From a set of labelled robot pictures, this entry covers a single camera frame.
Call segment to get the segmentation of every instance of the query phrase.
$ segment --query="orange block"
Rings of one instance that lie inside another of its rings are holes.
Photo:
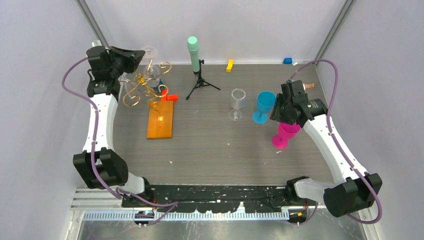
[[[177,94],[167,95],[166,100],[176,102],[178,101],[178,95]]]
[[[164,89],[162,90],[160,95],[166,95],[168,93],[168,90]],[[163,96],[160,98],[161,101],[166,101],[167,100],[167,96]]]

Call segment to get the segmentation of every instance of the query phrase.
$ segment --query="white gear rack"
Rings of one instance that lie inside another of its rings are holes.
[[[154,212],[154,218],[135,218],[138,210],[86,210],[82,217],[83,221],[154,221],[164,215],[164,212]],[[244,209],[225,213],[191,213],[170,212],[160,221],[258,221],[258,220],[288,220],[289,210],[282,209],[280,212],[255,212],[245,213]]]

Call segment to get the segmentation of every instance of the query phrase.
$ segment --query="mint green cylinder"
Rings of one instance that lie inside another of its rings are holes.
[[[200,70],[199,67],[199,42],[195,36],[191,36],[187,40],[187,48],[190,52],[191,58],[191,66],[193,67],[193,72],[198,72]]]

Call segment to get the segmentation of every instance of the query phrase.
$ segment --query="wine glass base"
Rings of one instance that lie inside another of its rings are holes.
[[[277,149],[285,149],[289,145],[289,140],[282,138],[279,135],[275,135],[272,138],[272,145],[274,145]]]
[[[231,120],[237,121],[242,118],[243,114],[242,111],[240,111],[239,109],[232,109],[231,111],[229,111],[228,116]]]
[[[268,116],[265,113],[261,114],[260,112],[256,111],[253,113],[252,119],[257,124],[264,124],[268,121]]]

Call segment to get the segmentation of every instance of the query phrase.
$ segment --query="yellow block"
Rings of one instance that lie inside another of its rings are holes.
[[[228,66],[226,66],[226,71],[227,72],[231,73],[231,69],[233,68],[233,63],[234,63],[234,60],[233,59],[230,59],[228,61]]]

